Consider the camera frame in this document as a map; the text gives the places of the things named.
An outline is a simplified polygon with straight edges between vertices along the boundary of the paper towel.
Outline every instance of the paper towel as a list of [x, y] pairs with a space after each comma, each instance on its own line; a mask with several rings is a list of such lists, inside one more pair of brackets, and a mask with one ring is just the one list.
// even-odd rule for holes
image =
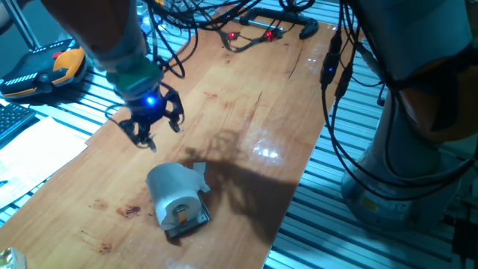
[[204, 180], [204, 172], [205, 163], [194, 164], [193, 170], [178, 163], [166, 163], [148, 173], [146, 184], [162, 230], [178, 226], [173, 210], [179, 205], [187, 206], [188, 221], [197, 217], [201, 211], [197, 192], [210, 191]]

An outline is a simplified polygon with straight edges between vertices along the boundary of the black device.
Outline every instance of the black device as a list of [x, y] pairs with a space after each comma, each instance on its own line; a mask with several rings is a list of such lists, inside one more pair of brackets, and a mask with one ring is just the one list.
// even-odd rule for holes
[[270, 10], [262, 7], [254, 7], [253, 9], [249, 10], [246, 15], [240, 18], [239, 22], [242, 25], [248, 26], [249, 21], [254, 20], [258, 16], [277, 19], [297, 25], [304, 25], [304, 28], [299, 34], [299, 38], [301, 40], [309, 38], [319, 31], [319, 22], [316, 19], [308, 18], [291, 12]]
[[21, 105], [0, 104], [0, 143], [4, 143], [12, 134], [35, 118], [35, 111]]
[[79, 43], [73, 39], [58, 41], [25, 54], [2, 78], [0, 93], [5, 99], [50, 93], [54, 87], [80, 81], [86, 67]]

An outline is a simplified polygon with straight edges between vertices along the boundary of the blue led light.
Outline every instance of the blue led light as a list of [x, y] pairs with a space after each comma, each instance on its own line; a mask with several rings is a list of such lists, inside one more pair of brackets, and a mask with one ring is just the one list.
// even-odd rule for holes
[[156, 103], [156, 100], [152, 97], [146, 98], [146, 101], [148, 102], [149, 105], [154, 105]]

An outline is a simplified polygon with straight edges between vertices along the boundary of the keyboard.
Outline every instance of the keyboard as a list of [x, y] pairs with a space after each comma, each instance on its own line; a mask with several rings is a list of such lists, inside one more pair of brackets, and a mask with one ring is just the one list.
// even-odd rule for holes
[[35, 117], [35, 111], [20, 105], [0, 105], [0, 143], [19, 131]]

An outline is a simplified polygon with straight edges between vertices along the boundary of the wooden table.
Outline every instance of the wooden table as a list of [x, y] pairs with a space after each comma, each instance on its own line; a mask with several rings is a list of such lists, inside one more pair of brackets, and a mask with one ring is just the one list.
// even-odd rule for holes
[[[200, 31], [187, 78], [165, 78], [181, 94], [184, 132], [156, 123], [153, 153], [104, 124], [0, 228], [0, 249], [22, 251], [28, 269], [260, 268], [323, 126], [319, 77], [333, 26], [321, 24], [307, 40], [301, 28], [239, 54]], [[241, 29], [231, 22], [225, 30]], [[128, 116], [121, 109], [114, 117]], [[211, 187], [203, 195], [211, 221], [174, 241], [160, 230], [145, 183], [169, 161], [206, 161]]]

